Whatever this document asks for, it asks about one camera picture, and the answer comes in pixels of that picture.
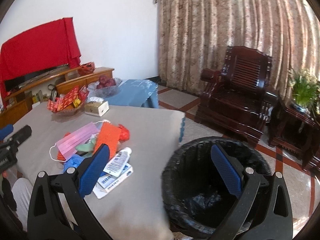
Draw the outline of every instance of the white box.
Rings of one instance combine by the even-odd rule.
[[[115,187],[117,187],[122,181],[124,181],[127,177],[129,177],[133,173],[133,167],[130,164],[126,164],[123,173],[117,178],[110,174],[102,176],[98,179],[98,182],[93,188],[93,192],[97,196],[98,199],[103,198],[108,193],[110,193]]]

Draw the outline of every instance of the curtain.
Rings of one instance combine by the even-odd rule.
[[[270,84],[289,96],[288,71],[319,77],[320,23],[306,0],[156,0],[158,67],[167,86],[199,93],[204,68],[222,69],[226,47],[272,56]]]

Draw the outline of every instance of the blue tablecloth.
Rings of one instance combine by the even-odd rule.
[[[159,108],[158,85],[151,80],[129,79],[120,85],[120,92],[105,98],[109,105]]]

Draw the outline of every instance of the dark wooden armchair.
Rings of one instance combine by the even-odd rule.
[[[268,121],[277,94],[268,87],[271,57],[244,46],[228,47],[223,69],[204,69],[208,82],[196,113],[196,122],[218,124],[247,138],[255,147]]]

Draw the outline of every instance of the metal screw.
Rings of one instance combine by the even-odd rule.
[[[277,171],[277,172],[276,172],[276,176],[277,176],[277,178],[281,179],[281,178],[282,178],[282,173],[279,172],[279,171]]]
[[[45,176],[45,172],[44,171],[41,171],[38,173],[38,177],[39,178],[43,178]]]
[[[248,173],[248,174],[253,174],[253,173],[254,173],[254,170],[253,170],[253,168],[251,168],[251,167],[246,167],[246,168],[245,168],[245,172]]]
[[[75,171],[76,171],[76,169],[75,169],[74,167],[70,167],[70,168],[67,169],[67,173],[68,173],[68,174],[72,174],[72,173],[74,173]]]

